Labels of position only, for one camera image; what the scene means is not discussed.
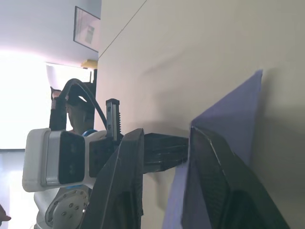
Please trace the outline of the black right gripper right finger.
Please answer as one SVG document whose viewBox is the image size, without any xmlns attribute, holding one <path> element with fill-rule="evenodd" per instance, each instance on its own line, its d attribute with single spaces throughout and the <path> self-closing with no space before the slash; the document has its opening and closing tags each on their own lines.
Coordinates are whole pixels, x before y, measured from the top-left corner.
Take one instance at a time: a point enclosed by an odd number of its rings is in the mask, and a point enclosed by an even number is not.
<svg viewBox="0 0 305 229">
<path fill-rule="evenodd" d="M 219 134 L 193 126 L 184 229 L 287 229 L 263 184 Z"/>
</svg>

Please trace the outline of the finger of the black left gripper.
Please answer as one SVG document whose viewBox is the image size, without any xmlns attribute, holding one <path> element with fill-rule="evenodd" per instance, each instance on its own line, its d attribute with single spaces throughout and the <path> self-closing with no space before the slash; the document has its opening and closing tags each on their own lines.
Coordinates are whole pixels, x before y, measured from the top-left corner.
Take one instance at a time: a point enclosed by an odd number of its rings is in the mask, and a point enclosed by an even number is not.
<svg viewBox="0 0 305 229">
<path fill-rule="evenodd" d="M 147 154 L 187 153 L 189 140 L 186 137 L 149 133 L 144 135 L 144 151 Z"/>
<path fill-rule="evenodd" d="M 144 173 L 163 172 L 181 165 L 188 159 L 187 154 L 168 153 L 144 156 Z"/>
</svg>

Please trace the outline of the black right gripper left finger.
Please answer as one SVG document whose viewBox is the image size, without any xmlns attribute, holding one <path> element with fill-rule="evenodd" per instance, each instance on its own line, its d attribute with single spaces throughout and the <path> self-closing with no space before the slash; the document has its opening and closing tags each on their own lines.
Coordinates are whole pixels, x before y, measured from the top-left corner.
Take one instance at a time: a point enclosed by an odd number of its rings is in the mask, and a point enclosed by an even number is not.
<svg viewBox="0 0 305 229">
<path fill-rule="evenodd" d="M 98 173 L 82 219 L 84 229 L 141 227 L 144 131 L 126 134 Z"/>
</svg>

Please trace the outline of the person's bare hand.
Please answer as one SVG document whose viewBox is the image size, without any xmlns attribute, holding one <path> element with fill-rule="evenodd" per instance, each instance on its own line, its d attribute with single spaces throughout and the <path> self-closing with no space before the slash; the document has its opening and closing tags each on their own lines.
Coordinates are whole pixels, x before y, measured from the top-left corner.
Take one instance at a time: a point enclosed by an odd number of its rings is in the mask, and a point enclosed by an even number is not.
<svg viewBox="0 0 305 229">
<path fill-rule="evenodd" d="M 10 220 L 11 220 L 11 217 L 6 214 L 6 211 L 4 210 L 2 205 L 0 205 L 0 223 L 10 221 Z"/>
</svg>

